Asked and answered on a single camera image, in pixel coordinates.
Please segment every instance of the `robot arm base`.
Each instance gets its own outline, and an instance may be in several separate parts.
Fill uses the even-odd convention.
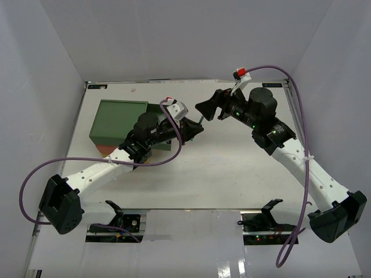
[[[46,184],[39,209],[61,235],[73,230],[83,214],[78,192],[59,175],[51,177]]]
[[[349,197],[341,203],[334,202],[328,211],[309,213],[312,231],[327,243],[334,242],[339,236],[358,223],[365,208],[367,198],[361,192],[349,192]]]

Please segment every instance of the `green block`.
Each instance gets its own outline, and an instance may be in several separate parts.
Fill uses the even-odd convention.
[[[158,104],[147,101],[101,100],[89,137],[95,145],[117,147],[146,111],[165,117]],[[160,143],[153,148],[169,151],[171,145]]]

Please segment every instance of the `white tabletop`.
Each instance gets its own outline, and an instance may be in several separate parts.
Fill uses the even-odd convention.
[[[198,121],[201,114],[196,103],[209,99],[216,89],[232,83],[116,83],[107,89],[86,91],[68,156],[99,157],[89,138],[101,100],[140,100],[159,103],[167,96],[176,98],[189,109],[187,117]],[[244,89],[248,98],[254,87]],[[294,131],[293,117],[283,88],[271,89],[278,101],[277,117]],[[203,121],[205,131],[187,142],[171,163],[159,167],[138,168],[124,174],[96,191],[89,200],[112,200],[123,208],[146,209],[238,209],[259,208],[271,199],[281,198],[286,204],[301,203],[303,189],[290,173],[251,138],[252,130],[235,119]],[[151,162],[162,161],[172,151],[154,151]],[[91,165],[89,162],[66,162],[63,176]]]
[[[194,105],[230,83],[109,84],[88,90],[68,156],[97,157],[89,139],[101,99],[158,103],[166,96],[188,105],[188,117],[198,120]],[[261,86],[252,83],[244,91]],[[294,128],[283,89],[272,89],[277,117]],[[234,119],[204,122],[205,131],[188,142],[179,157],[159,167],[136,169],[95,192],[91,200],[113,200],[127,208],[258,208],[273,198],[299,204],[303,189],[287,170],[260,149],[251,130]],[[173,151],[177,142],[173,142]],[[155,152],[152,162],[170,152]],[[67,162],[63,176],[91,163]],[[42,277],[347,277],[360,275],[349,236],[333,244],[312,231],[299,236],[283,268],[275,267],[281,246],[243,246],[237,211],[150,211],[141,244],[86,243],[86,225],[66,235],[43,226],[30,269]],[[148,240],[165,235],[166,240]]]

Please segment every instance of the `white wall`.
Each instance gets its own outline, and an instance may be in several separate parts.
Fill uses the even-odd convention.
[[[64,155],[82,93],[39,0],[0,1],[0,277],[22,276],[34,225],[20,213],[19,188],[35,166]],[[24,202],[31,216],[58,167],[29,183]]]
[[[310,147],[318,162],[371,200],[371,2],[333,1],[294,77],[303,95]],[[350,230],[357,260],[371,277],[371,206]]]
[[[41,2],[83,80],[125,81],[293,72],[331,0]]]

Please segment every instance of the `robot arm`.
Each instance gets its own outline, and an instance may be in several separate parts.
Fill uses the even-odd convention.
[[[169,99],[166,104],[182,143],[203,131],[201,124],[185,117],[188,109],[183,103]],[[66,178],[59,175],[50,178],[40,211],[60,234],[70,232],[80,223],[115,226],[122,217],[119,206],[111,201],[87,202],[88,197],[119,175],[135,169],[133,165],[116,164],[115,160],[143,164],[152,155],[151,146],[173,138],[176,132],[167,118],[160,121],[154,113],[141,114],[125,141],[105,158],[107,162],[96,163]]]
[[[309,192],[318,210],[310,211],[314,206],[308,207],[310,213],[306,215],[303,227],[312,229],[325,242],[333,242],[359,221],[367,201],[365,195],[360,191],[351,193],[313,158],[304,157],[303,146],[295,133],[276,118],[277,101],[271,91],[255,88],[246,101],[241,91],[250,81],[250,76],[246,76],[244,70],[237,70],[234,73],[234,88],[216,90],[210,100],[197,104],[196,109],[206,120],[212,120],[219,107],[219,120],[231,116],[251,127],[255,143],[284,165],[302,186],[305,180],[304,162],[310,159]],[[270,201],[261,211],[259,217],[264,217],[270,227],[277,223],[296,225],[300,214],[299,208],[287,208],[280,199]]]

